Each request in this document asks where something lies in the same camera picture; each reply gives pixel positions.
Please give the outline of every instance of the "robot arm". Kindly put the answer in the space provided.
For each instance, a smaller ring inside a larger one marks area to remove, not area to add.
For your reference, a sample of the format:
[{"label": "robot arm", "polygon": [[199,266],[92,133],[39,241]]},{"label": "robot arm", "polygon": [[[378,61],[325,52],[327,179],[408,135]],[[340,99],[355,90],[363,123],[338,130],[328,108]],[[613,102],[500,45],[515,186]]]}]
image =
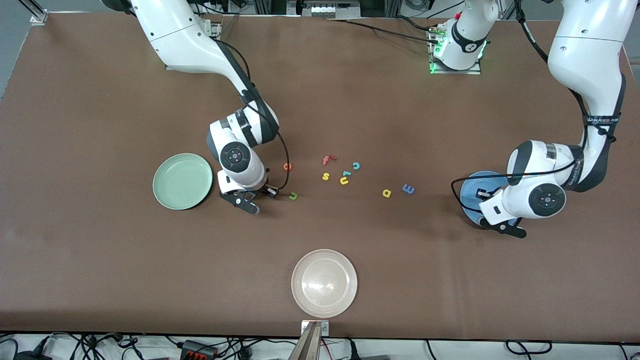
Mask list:
[{"label": "robot arm", "polygon": [[277,189],[266,185],[266,170],[252,148],[276,137],[278,118],[230,49],[205,34],[202,18],[186,0],[131,0],[131,7],[166,66],[182,72],[221,74],[235,86],[245,107],[213,122],[206,140],[223,169],[218,172],[221,197],[256,214],[258,207],[237,193],[266,189],[272,196],[277,194]]},{"label": "robot arm", "polygon": [[562,4],[564,15],[548,67],[588,105],[582,141],[578,145],[526,141],[511,153],[507,173],[542,174],[511,176],[498,189],[480,192],[478,188],[484,218],[479,224],[501,233],[511,233],[514,219],[557,214],[564,208],[567,190],[585,192],[600,184],[607,171],[609,147],[615,141],[613,132],[625,92],[620,49],[637,1],[562,0]]}]

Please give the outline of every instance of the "white robot link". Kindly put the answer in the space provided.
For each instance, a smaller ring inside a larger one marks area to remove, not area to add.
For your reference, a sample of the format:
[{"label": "white robot link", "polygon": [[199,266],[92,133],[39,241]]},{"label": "white robot link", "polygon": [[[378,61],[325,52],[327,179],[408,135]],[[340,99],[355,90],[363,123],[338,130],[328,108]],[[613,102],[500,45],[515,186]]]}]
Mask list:
[{"label": "white robot link", "polygon": [[187,0],[103,0],[105,5],[138,18],[151,46],[164,64],[182,72],[212,72],[231,80],[244,107],[209,126],[206,142],[220,162],[220,197],[247,213],[260,209],[252,200],[257,192],[275,197],[278,188],[267,184],[267,170],[252,149],[272,141],[278,117],[262,100],[258,89],[238,64],[226,43],[206,35],[204,20]]},{"label": "white robot link", "polygon": [[[602,182],[625,93],[620,49],[637,0],[561,2],[564,14],[548,61],[526,26],[520,0],[516,0],[516,11],[527,38],[547,61],[551,74],[579,100],[582,140],[578,145],[529,140],[511,153],[507,176],[478,172],[456,180],[464,180],[458,200],[472,221],[519,238],[526,235],[518,227],[522,218],[551,217],[564,208],[565,191],[585,192]],[[445,37],[440,52],[433,56],[452,69],[470,68],[482,53],[497,16],[496,0],[467,0],[458,20],[438,26],[445,29]]]}]

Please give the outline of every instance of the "brown table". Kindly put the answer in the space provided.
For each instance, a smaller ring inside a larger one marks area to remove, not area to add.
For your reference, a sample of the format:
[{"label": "brown table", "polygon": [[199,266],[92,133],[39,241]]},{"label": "brown table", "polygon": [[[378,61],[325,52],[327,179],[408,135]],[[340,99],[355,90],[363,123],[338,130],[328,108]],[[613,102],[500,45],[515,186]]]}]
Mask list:
[{"label": "brown table", "polygon": [[[544,48],[556,28],[531,23]],[[0,104],[0,329],[295,336],[309,316],[291,272],[329,248],[359,285],[332,336],[639,341],[629,66],[607,179],[569,194],[558,216],[523,221],[519,240],[473,226],[449,182],[503,171],[527,139],[576,143],[582,125],[518,24],[497,23],[491,39],[482,76],[443,76],[429,74],[423,43],[327,20],[238,19],[225,40],[280,118],[287,191],[300,195],[259,199],[251,217],[217,187],[188,211],[151,189],[180,152],[219,169],[204,135],[241,106],[230,82],[165,71],[133,17],[52,14],[32,28]],[[257,152],[280,184],[279,142]],[[338,161],[323,167],[329,153]]]}]

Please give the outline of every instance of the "plate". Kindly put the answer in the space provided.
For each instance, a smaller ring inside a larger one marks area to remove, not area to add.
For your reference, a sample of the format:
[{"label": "plate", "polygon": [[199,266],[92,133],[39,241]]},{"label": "plate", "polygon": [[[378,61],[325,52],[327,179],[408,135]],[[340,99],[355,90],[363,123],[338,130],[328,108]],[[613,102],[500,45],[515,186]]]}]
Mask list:
[{"label": "plate", "polygon": [[206,160],[196,154],[178,154],[156,171],[154,195],[169,209],[185,210],[199,204],[212,184],[213,173]]},{"label": "plate", "polygon": [[341,253],[315,250],[296,265],[291,291],[298,306],[316,318],[341,314],[353,302],[358,290],[356,270]]}]

